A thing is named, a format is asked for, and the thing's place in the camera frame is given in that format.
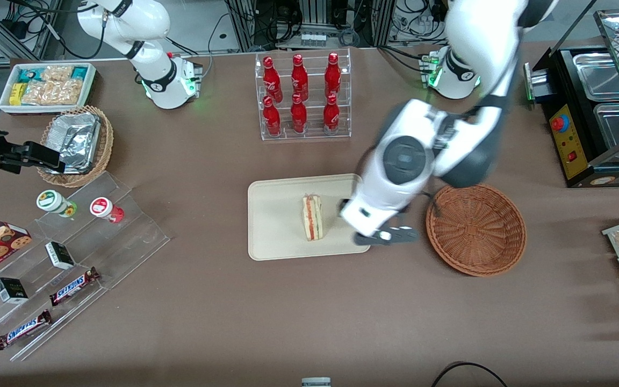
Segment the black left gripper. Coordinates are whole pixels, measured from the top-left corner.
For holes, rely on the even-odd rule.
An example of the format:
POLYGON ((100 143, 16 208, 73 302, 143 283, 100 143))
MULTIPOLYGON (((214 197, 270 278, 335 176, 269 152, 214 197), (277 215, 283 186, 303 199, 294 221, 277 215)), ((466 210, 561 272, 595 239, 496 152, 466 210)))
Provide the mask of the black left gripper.
MULTIPOLYGON (((339 213, 350 203, 351 199, 339 201, 339 213)), ((391 226, 385 230, 376 230, 371 236, 354 233, 354 243, 358 246, 388 246, 392 243, 411 243, 419 240, 419 232, 409 226, 391 226)))

